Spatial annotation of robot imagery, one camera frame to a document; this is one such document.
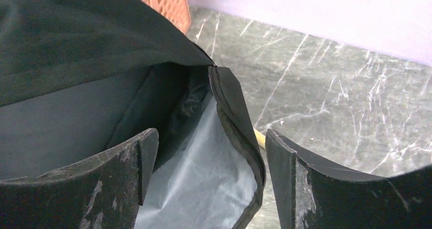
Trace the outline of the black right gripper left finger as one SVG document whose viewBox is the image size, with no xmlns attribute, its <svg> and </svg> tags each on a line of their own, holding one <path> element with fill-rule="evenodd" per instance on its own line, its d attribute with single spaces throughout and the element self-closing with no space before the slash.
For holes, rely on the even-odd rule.
<svg viewBox="0 0 432 229">
<path fill-rule="evenodd" d="M 158 132 L 39 177 L 1 181 L 1 228 L 133 228 L 158 149 Z"/>
</svg>

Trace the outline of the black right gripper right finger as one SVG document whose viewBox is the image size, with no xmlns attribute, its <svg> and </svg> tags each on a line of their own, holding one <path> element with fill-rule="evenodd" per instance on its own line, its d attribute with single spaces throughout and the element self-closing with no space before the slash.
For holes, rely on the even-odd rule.
<svg viewBox="0 0 432 229">
<path fill-rule="evenodd" d="M 265 147 L 281 228 L 431 228 L 431 166 L 380 177 L 272 130 Z"/>
</svg>

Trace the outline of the black student backpack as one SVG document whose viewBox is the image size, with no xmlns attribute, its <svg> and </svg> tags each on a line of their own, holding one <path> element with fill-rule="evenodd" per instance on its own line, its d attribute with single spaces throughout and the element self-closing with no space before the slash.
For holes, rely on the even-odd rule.
<svg viewBox="0 0 432 229">
<path fill-rule="evenodd" d="M 39 177 L 150 128 L 153 174 L 209 95 L 255 174 L 249 223 L 265 168 L 229 68 L 140 0 L 1 0 L 1 181 Z"/>
</svg>

